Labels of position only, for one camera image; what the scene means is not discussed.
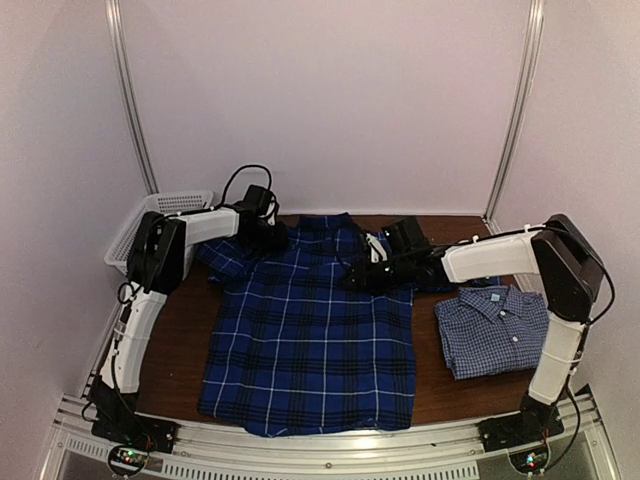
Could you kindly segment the left circuit board with leds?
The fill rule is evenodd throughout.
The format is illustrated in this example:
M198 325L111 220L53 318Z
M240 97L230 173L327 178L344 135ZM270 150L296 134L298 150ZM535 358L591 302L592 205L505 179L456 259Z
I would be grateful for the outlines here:
M149 452L139 451L126 445L116 445L107 455L107 466L118 476L133 476L146 468L149 459Z

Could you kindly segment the circuit board with leds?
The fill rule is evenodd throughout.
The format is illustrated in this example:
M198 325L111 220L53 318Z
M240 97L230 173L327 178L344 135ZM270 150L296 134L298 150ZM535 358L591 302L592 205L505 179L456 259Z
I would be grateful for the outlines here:
M549 450L543 447L516 451L509 460L516 472L522 475L535 475L544 470L549 462Z
M139 451L126 445L116 445L107 455L107 466L118 476L133 476L146 468L149 459L149 452Z

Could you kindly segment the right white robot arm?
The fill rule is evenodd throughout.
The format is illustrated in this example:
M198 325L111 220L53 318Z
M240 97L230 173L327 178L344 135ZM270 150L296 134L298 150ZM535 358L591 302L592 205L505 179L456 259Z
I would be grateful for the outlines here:
M449 245L430 244L414 217L385 227L383 235L384 244L362 235L364 251L340 280L346 289L383 294L407 284L441 288L485 277L540 278L546 337L519 411L508 418L519 440L535 440L554 420L556 404L598 320L592 309L601 285L611 281L600 256L564 214L539 225Z

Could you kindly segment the aluminium front rail frame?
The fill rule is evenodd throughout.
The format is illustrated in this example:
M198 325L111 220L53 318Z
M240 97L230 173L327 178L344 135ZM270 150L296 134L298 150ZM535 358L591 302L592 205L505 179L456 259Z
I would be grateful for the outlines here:
M576 396L580 433L550 472L528 477L514 466L519 450L484 449L485 418L399 432L351 431L267 439L238 427L171 419L174 450L153 453L132 479L622 479L592 395ZM119 479L107 466L114 445L91 435L85 399L63 396L35 479Z

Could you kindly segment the aluminium corner post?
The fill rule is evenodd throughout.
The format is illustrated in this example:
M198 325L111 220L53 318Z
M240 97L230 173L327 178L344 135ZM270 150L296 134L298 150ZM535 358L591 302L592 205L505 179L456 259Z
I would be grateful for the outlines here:
M126 124L148 195L157 194L159 185L150 160L149 150L141 123L134 82L128 58L126 39L122 23L121 2L106 0L106 21L114 54L116 73L121 91Z
M507 183L519 136L524 124L528 98L537 70L537 63L544 32L544 22L545 1L531 0L529 2L529 12L524 32L521 62L511 113L507 124L507 131L501 149L498 168L483 215L483 219L488 225L494 223L499 202Z

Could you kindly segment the dark blue plaid shirt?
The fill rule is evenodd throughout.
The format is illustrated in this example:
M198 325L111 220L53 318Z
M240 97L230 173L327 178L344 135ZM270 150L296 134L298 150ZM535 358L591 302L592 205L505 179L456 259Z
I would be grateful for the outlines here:
M363 250L348 214L303 216L285 234L286 248L272 254L233 239L198 251L223 289L199 413L262 437L408 428L412 289L343 287Z

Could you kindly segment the right circuit board with leds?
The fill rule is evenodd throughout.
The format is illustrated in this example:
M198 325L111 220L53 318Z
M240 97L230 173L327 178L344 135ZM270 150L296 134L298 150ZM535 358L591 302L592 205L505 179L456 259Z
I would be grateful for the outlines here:
M516 472L522 475L535 475L544 470L549 462L549 450L543 447L516 451L509 460Z

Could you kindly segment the aluminium corner post right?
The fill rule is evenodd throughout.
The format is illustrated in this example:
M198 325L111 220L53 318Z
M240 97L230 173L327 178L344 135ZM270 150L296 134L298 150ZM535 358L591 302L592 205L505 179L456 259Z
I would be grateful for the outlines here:
M511 113L507 124L507 131L501 149L498 168L483 215L483 219L488 225L494 223L499 202L507 183L519 136L524 124L528 98L537 70L537 63L544 32L544 22L545 1L531 0L529 2L529 12L524 32L521 62Z

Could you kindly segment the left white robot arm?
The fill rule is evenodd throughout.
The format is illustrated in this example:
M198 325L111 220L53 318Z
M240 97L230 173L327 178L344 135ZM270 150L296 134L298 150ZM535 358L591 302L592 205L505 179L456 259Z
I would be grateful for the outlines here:
M251 185L232 204L143 215L127 258L126 281L118 292L120 317L89 392L89 402L97 410L96 428L106 427L123 444L143 436L143 421L135 414L142 363L159 314L188 276L194 248L227 238L259 252L282 248L286 227L277 220L278 212L276 194Z

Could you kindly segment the white plastic mesh basket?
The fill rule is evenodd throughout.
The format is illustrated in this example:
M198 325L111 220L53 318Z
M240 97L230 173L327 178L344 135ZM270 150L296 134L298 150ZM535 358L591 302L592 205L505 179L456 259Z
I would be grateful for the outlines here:
M104 263L127 276L130 251L138 238L152 239L161 229L161 217L208 209L216 194L211 190L162 192L144 197L121 223L104 255Z

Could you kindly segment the aluminium corner post left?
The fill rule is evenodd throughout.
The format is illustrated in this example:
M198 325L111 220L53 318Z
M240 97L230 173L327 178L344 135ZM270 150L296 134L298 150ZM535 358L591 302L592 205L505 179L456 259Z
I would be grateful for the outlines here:
M114 54L116 73L121 91L126 124L148 195L157 194L159 185L150 160L149 150L141 123L134 82L128 58L126 39L122 23L121 2L106 0L106 21Z

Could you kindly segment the folded blue gingham shirt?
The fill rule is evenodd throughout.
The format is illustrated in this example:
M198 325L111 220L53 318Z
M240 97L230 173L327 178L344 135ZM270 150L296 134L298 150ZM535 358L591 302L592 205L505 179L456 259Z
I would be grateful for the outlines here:
M535 368L549 327L544 297L511 285L462 288L437 303L446 367L457 381Z

